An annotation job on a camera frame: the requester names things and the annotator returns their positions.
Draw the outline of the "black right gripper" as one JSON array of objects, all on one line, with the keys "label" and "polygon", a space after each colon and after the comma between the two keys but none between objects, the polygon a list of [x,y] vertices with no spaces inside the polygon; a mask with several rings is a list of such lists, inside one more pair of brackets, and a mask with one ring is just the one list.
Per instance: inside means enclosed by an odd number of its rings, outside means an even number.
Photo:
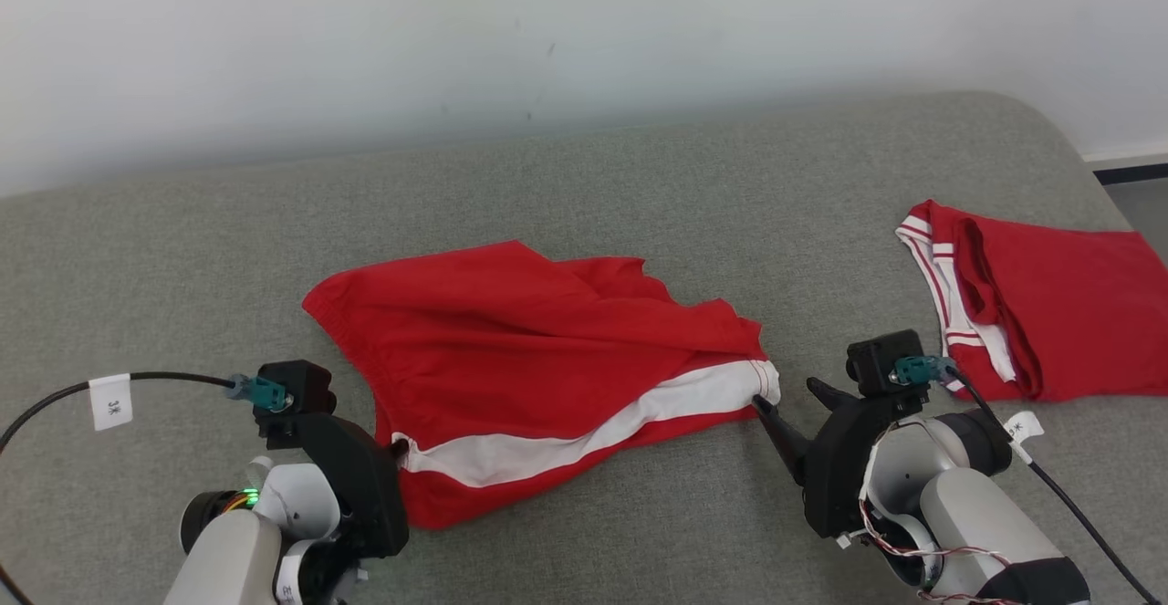
[{"label": "black right gripper", "polygon": [[809,527],[822,538],[835,538],[863,527],[858,491],[877,437],[894,422],[922,412],[929,394],[856,397],[816,377],[807,377],[807,390],[830,410],[812,443],[785,422],[776,404],[762,394],[752,397],[752,405],[790,475],[794,482],[804,482],[804,512]]}]

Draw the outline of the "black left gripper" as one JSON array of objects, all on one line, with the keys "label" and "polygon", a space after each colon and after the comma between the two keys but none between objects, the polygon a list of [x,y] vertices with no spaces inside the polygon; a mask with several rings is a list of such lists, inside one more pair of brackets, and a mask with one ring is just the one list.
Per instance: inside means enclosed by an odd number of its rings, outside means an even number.
[{"label": "black left gripper", "polygon": [[339,545],[353,558],[398,555],[410,527],[398,485],[398,465],[410,452],[406,438],[382,447],[356,423],[332,413],[299,413],[297,438],[317,464],[348,519],[339,526]]}]

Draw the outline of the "red shorts with white stripe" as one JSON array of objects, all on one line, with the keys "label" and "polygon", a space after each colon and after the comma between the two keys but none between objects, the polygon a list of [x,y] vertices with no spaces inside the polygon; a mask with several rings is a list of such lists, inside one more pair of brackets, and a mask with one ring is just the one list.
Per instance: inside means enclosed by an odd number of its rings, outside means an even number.
[{"label": "red shorts with white stripe", "polygon": [[637,256],[505,242],[352,269],[303,307],[369,385],[376,441],[410,441],[401,496],[430,530],[781,398],[758,322],[676,301]]}]

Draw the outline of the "red white basketball jersey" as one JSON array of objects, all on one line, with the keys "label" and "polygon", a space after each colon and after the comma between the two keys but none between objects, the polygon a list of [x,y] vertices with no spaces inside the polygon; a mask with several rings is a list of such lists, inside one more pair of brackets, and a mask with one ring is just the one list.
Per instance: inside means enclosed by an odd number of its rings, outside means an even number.
[{"label": "red white basketball jersey", "polygon": [[894,232],[922,271],[943,354],[986,401],[1168,397],[1168,266],[1142,235],[932,199]]}]

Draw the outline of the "wall baseboard strip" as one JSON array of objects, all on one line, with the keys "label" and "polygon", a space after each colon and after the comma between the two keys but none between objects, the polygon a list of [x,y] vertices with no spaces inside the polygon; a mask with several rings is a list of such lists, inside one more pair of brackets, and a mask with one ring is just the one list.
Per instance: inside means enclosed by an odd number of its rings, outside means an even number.
[{"label": "wall baseboard strip", "polygon": [[1168,178],[1168,146],[1084,153],[1083,161],[1099,185],[1104,186],[1142,183]]}]

